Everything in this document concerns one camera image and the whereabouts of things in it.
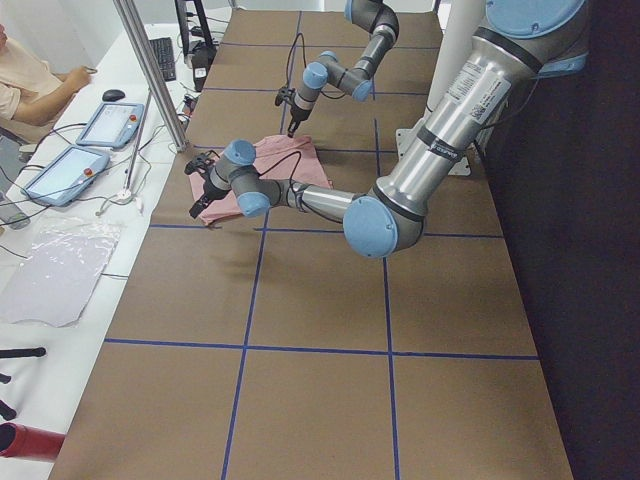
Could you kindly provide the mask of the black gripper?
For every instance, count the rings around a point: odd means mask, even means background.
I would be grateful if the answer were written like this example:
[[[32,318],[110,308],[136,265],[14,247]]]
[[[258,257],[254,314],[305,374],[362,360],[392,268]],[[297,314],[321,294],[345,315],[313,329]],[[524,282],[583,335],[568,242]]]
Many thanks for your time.
[[[210,180],[206,180],[203,184],[203,194],[189,209],[189,215],[197,218],[211,203],[224,199],[228,193],[227,188],[220,188]]]
[[[293,138],[300,127],[301,122],[304,122],[309,118],[311,111],[307,108],[299,107],[296,104],[291,106],[290,111],[292,120],[287,127],[287,136],[289,138]]]

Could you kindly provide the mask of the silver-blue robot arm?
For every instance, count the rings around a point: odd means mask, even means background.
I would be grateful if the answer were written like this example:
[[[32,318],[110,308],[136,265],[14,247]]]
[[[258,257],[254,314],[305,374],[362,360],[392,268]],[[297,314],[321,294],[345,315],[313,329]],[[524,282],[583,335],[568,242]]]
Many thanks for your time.
[[[339,223],[351,248],[365,257],[384,258],[409,248],[423,233],[429,197],[478,133],[494,125],[496,111],[512,90],[583,68],[589,20],[585,1],[488,1],[458,74],[402,141],[392,172],[367,193],[269,179],[255,168],[254,146],[236,140],[215,161],[197,158],[187,164],[187,174],[203,179],[190,215],[197,217],[213,202],[234,196],[247,217],[287,206]]]
[[[397,15],[382,1],[348,1],[344,16],[369,34],[368,44],[351,67],[343,66],[334,52],[324,51],[305,66],[296,88],[280,88],[275,103],[286,103],[290,107],[291,120],[287,127],[290,137],[309,118],[317,99],[328,85],[357,101],[365,101],[371,94],[374,75],[384,56],[398,40]]]

